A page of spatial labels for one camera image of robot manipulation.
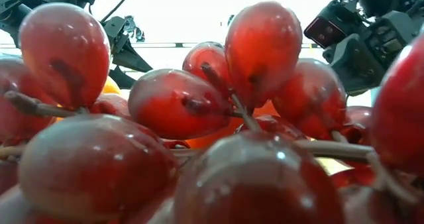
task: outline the black machinery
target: black machinery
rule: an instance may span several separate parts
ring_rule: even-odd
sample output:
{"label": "black machinery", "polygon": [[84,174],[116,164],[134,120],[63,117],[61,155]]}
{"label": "black machinery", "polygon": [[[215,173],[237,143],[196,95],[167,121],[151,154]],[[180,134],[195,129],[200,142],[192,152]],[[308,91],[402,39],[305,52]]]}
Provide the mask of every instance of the black machinery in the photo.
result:
{"label": "black machinery", "polygon": [[[95,0],[0,0],[0,29],[11,35],[18,48],[19,26],[23,18],[35,7],[51,2],[71,3],[81,8],[85,8],[88,4],[89,11],[91,12],[91,6],[94,4],[94,1]],[[126,32],[128,27],[125,26],[126,24],[128,25],[127,18],[112,17],[109,19],[124,1],[125,0],[122,0],[100,21],[100,23],[103,25],[109,37],[113,63],[117,65],[114,70],[109,72],[109,75],[118,83],[119,87],[129,89],[135,80],[123,73],[120,66],[138,72],[147,72],[152,70],[152,67],[150,67],[131,46],[129,41],[130,34]]]}
{"label": "black machinery", "polygon": [[304,31],[349,95],[380,85],[399,52],[424,22],[424,0],[333,0]]}

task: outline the red berry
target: red berry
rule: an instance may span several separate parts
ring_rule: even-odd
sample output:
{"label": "red berry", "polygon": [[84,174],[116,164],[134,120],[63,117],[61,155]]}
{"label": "red berry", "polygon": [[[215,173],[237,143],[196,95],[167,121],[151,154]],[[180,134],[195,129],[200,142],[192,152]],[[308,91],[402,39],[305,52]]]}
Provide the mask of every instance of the red berry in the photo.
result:
{"label": "red berry", "polygon": [[[301,131],[281,117],[275,115],[261,115],[255,119],[259,123],[260,127],[266,132],[279,133],[287,140],[306,139],[306,136],[303,135]],[[248,127],[245,124],[242,124],[236,130],[236,133],[247,129]]]}
{"label": "red berry", "polygon": [[[346,137],[349,143],[371,145],[369,136],[371,113],[371,107],[351,106],[346,108],[346,121],[340,129],[340,133]],[[357,162],[343,162],[355,168],[367,166]]]}
{"label": "red berry", "polygon": [[344,199],[346,224],[401,224],[396,203],[386,192],[367,186],[349,186],[340,190]]}
{"label": "red berry", "polygon": [[25,197],[52,216],[80,221],[139,210],[175,184],[178,164],[138,126],[110,115],[78,115],[43,130],[19,166]]}
{"label": "red berry", "polygon": [[49,3],[25,17],[21,50],[44,90],[64,107],[90,107],[109,73],[110,47],[103,27],[68,3]]}
{"label": "red berry", "polygon": [[275,135],[221,139],[186,168],[175,224],[344,223],[330,177],[312,155]]}
{"label": "red berry", "polygon": [[336,188],[344,188],[350,185],[371,186],[376,174],[369,167],[353,168],[331,175]]}
{"label": "red berry", "polygon": [[3,56],[0,58],[0,143],[19,142],[31,139],[36,133],[52,123],[53,117],[25,115],[18,111],[3,96],[8,91],[17,91],[56,105],[41,89],[40,84],[31,76],[20,58]]}
{"label": "red berry", "polygon": [[18,183],[18,164],[0,160],[0,195]]}
{"label": "red berry", "polygon": [[386,73],[370,124],[372,146],[392,168],[424,177],[424,36],[406,46]]}
{"label": "red berry", "polygon": [[229,88],[231,85],[224,47],[218,42],[199,43],[194,46],[185,57],[183,70],[196,75],[205,81],[209,81],[202,70],[203,64],[209,64],[223,82],[222,85],[215,88],[217,88],[225,97],[229,97]]}
{"label": "red berry", "polygon": [[69,224],[36,211],[17,186],[0,196],[1,224]]}
{"label": "red berry", "polygon": [[230,122],[231,104],[211,84],[185,71],[153,70],[133,85],[133,119],[164,139],[208,135]]}
{"label": "red berry", "polygon": [[272,103],[280,116],[305,135],[331,140],[345,121],[346,93],[330,66],[301,58]]}
{"label": "red berry", "polygon": [[234,89],[244,105],[261,107],[293,72],[302,44],[300,23],[277,2],[243,9],[232,21],[225,55]]}
{"label": "red berry", "polygon": [[118,94],[101,94],[90,107],[90,113],[116,115],[128,120],[132,120],[128,110],[128,101]]}

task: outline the red fruit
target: red fruit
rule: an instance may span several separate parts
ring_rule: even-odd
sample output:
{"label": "red fruit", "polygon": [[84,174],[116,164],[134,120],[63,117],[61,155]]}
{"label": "red fruit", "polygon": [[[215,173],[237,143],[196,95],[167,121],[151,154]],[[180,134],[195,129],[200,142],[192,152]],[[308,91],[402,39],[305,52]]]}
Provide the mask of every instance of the red fruit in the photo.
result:
{"label": "red fruit", "polygon": [[[297,128],[281,117],[275,115],[262,115],[255,118],[260,127],[269,133],[279,133],[287,140],[307,139]],[[247,130],[248,127],[242,124],[237,128],[236,133]]]}
{"label": "red fruit", "polygon": [[331,131],[345,121],[346,93],[330,66],[300,58],[294,74],[272,103],[280,116],[305,135],[331,140]]}
{"label": "red fruit", "polygon": [[155,200],[151,201],[148,207],[139,211],[121,224],[173,224],[174,223],[174,197],[175,190],[167,190]]}
{"label": "red fruit", "polygon": [[300,23],[277,2],[243,9],[232,21],[225,55],[235,91],[244,105],[261,107],[291,76],[302,44]]}
{"label": "red fruit", "polygon": [[128,101],[114,93],[101,94],[89,110],[93,114],[109,114],[132,119],[128,110]]}
{"label": "red fruit", "polygon": [[176,224],[344,223],[338,193],[314,157],[269,133],[221,139],[186,168]]}
{"label": "red fruit", "polygon": [[11,141],[16,144],[20,140],[29,140],[55,120],[53,117],[21,113],[3,97],[8,91],[21,92],[44,103],[56,105],[31,76],[22,59],[0,57],[0,143]]}
{"label": "red fruit", "polygon": [[164,139],[166,148],[190,148],[190,145],[184,140],[167,140]]}
{"label": "red fruit", "polygon": [[[346,108],[346,121],[340,129],[340,133],[345,136],[351,144],[370,145],[369,126],[371,121],[371,107],[351,106]],[[354,168],[367,166],[351,161],[343,161]]]}
{"label": "red fruit", "polygon": [[16,186],[0,196],[1,224],[70,224],[35,211]]}
{"label": "red fruit", "polygon": [[19,32],[25,65],[47,94],[64,107],[91,107],[111,55],[100,23],[75,5],[49,3],[26,16]]}
{"label": "red fruit", "polygon": [[340,192],[346,224],[401,224],[396,204],[387,193],[366,186],[349,186]]}
{"label": "red fruit", "polygon": [[0,195],[18,183],[18,164],[0,160]]}
{"label": "red fruit", "polygon": [[211,84],[173,69],[143,75],[128,102],[133,119],[164,139],[208,135],[227,126],[232,112],[231,104]]}
{"label": "red fruit", "polygon": [[209,81],[201,66],[209,64],[216,72],[223,84],[217,88],[225,97],[229,97],[230,75],[228,73],[228,64],[225,58],[224,47],[218,42],[201,42],[194,46],[183,62],[183,70],[193,75]]}
{"label": "red fruit", "polygon": [[376,98],[370,140],[392,168],[424,177],[424,36],[406,46],[386,73]]}
{"label": "red fruit", "polygon": [[376,174],[369,167],[353,168],[331,175],[336,188],[344,188],[351,185],[371,186],[376,179]]}
{"label": "red fruit", "polygon": [[35,136],[22,156],[25,197],[51,216],[107,221],[173,186],[177,161],[136,123],[78,115]]}

